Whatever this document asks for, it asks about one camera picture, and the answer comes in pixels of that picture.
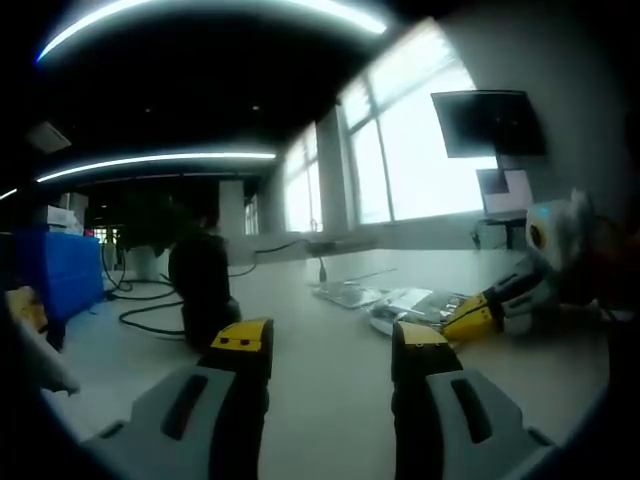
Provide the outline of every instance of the white wall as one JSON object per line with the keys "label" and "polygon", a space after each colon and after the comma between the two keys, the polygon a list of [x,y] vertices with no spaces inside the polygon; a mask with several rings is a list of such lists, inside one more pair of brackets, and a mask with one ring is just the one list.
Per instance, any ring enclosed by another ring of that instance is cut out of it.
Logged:
{"label": "white wall", "polygon": [[220,182],[220,220],[223,237],[244,235],[244,186],[241,181]]}
{"label": "white wall", "polygon": [[[629,188],[622,128],[625,98],[587,27],[551,0],[479,1],[442,19],[440,25],[478,88],[524,90],[529,95],[548,149],[546,159],[522,163],[534,201],[564,197],[577,187],[591,193],[601,213],[620,218]],[[374,237],[381,248],[473,248],[470,232],[482,211],[354,229],[338,123],[335,109],[318,122],[326,237],[347,231],[358,238]],[[282,195],[281,177],[274,175],[262,191],[267,211],[261,215],[267,217],[268,229],[261,231],[285,230]],[[280,216],[282,221],[274,220]],[[504,232],[484,227],[481,240],[485,248],[498,246],[504,242]],[[522,245],[522,237],[516,244]]]}

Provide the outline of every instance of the computer monitor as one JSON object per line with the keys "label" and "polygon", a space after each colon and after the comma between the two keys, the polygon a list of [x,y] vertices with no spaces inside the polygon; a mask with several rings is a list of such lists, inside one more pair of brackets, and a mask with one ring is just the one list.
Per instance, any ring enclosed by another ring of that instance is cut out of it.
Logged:
{"label": "computer monitor", "polygon": [[449,158],[542,155],[545,143],[524,92],[432,93]]}
{"label": "computer monitor", "polygon": [[487,216],[514,213],[525,215],[533,204],[527,172],[524,170],[477,170],[484,212]]}

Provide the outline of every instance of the blue bin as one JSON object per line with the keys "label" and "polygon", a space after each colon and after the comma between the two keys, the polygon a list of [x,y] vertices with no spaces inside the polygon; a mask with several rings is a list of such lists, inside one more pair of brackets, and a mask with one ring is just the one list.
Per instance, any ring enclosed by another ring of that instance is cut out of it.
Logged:
{"label": "blue bin", "polygon": [[50,322],[65,323],[104,298],[97,238],[42,230],[15,234],[18,269]]}

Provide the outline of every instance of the black monitor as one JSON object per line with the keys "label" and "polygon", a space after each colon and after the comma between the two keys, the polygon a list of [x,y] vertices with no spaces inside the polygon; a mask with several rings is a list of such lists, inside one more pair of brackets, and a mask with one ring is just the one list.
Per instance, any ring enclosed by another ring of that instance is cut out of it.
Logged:
{"label": "black monitor", "polygon": [[545,143],[524,92],[432,93],[449,158],[542,155]]}

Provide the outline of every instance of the window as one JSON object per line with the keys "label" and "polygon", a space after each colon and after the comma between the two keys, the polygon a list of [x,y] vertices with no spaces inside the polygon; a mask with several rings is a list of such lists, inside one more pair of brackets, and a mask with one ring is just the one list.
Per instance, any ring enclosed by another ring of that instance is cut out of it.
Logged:
{"label": "window", "polygon": [[254,195],[245,207],[244,233],[258,235],[258,197]]}
{"label": "window", "polygon": [[318,142],[315,124],[304,131],[286,155],[284,197],[288,231],[322,231]]}
{"label": "window", "polygon": [[111,234],[113,235],[112,237],[113,243],[117,243],[117,238],[118,238],[117,228],[94,228],[93,236],[96,237],[100,243],[107,243],[109,230],[111,230]]}
{"label": "window", "polygon": [[431,99],[474,89],[442,31],[426,21],[344,91],[360,223],[482,209],[476,169],[496,168],[496,159],[449,159]]}

